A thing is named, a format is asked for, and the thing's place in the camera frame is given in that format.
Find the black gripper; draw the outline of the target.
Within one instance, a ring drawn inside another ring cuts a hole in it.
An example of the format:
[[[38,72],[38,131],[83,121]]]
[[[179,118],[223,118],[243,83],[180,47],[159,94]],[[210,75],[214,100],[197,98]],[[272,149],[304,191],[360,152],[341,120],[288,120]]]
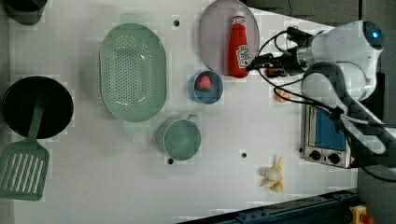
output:
[[[250,64],[246,67],[247,70],[259,70],[264,68],[274,61],[274,55],[272,53],[266,53],[255,57]],[[283,77],[285,72],[291,76],[301,74],[304,69],[299,65],[297,61],[297,53],[295,49],[288,49],[283,52],[279,57],[275,57],[275,67],[280,68],[267,68],[265,75],[268,77]]]

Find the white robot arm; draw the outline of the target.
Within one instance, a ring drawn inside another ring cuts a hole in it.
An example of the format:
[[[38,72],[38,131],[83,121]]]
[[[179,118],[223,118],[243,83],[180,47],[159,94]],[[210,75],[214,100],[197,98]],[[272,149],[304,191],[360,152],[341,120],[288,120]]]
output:
[[[353,21],[315,35],[295,27],[282,34],[295,46],[282,49],[278,57],[258,54],[247,70],[278,65],[292,76],[302,75],[293,102],[328,114],[358,148],[388,164],[395,156],[395,128],[361,103],[376,88],[381,30],[370,21]]]

